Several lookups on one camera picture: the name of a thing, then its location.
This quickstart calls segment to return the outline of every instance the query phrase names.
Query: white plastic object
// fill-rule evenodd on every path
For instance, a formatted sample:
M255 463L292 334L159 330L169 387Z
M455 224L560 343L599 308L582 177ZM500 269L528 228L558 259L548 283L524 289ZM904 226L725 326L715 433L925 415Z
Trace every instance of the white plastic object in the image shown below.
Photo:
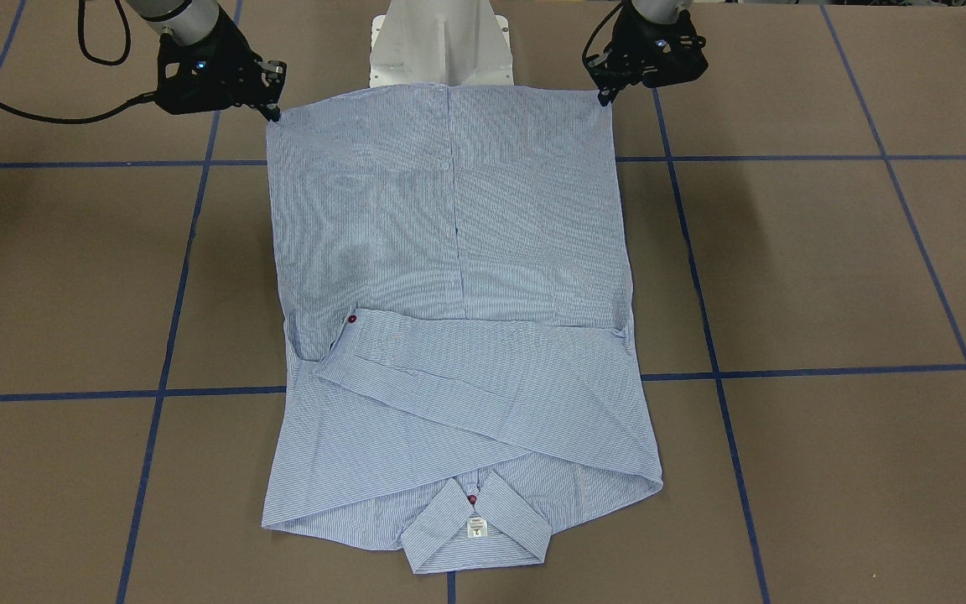
M490 0L392 0L371 22L369 86L513 84L509 22Z

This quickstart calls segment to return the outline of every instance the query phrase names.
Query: folded shirt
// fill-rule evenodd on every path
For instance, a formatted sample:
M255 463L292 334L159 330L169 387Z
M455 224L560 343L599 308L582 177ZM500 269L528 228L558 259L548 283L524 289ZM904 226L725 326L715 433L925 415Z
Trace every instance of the folded shirt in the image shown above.
M267 130L287 404L265 528L534 565L658 492L609 108L403 85Z

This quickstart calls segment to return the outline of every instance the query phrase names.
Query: floor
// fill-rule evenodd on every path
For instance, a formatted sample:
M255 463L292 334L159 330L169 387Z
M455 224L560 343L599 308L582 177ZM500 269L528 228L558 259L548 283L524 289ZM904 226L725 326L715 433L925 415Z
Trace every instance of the floor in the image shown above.
M590 88L605 3L494 2L518 83ZM284 107L360 87L384 0L226 3ZM103 111L73 3L0 2L0 98ZM110 3L97 54L119 50ZM666 488L544 566L414 576L260 528L284 352L260 116L0 111L0 603L966 603L966 8L694 8L701 81L622 92Z

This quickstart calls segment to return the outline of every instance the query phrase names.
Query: brown floor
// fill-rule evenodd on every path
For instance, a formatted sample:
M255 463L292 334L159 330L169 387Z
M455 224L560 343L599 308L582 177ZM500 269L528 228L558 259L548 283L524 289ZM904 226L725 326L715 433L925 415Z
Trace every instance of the brown floor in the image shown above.
M22 4L0 98L83 115L153 84L137 20L99 68L75 3ZM385 7L251 0L241 27L295 107L365 84ZM590 88L609 5L495 7L518 83ZM258 525L284 384L260 116L0 112L0 603L966 603L966 8L694 14L706 76L661 92L662 129L641 88L615 114L666 489L530 569L417 577Z

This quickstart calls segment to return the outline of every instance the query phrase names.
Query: shirt label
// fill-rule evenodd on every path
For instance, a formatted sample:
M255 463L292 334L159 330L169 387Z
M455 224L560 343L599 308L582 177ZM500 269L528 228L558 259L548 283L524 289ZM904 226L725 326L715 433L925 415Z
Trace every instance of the shirt label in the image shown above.
M485 538L486 520L479 516L472 516L468 519L468 538Z

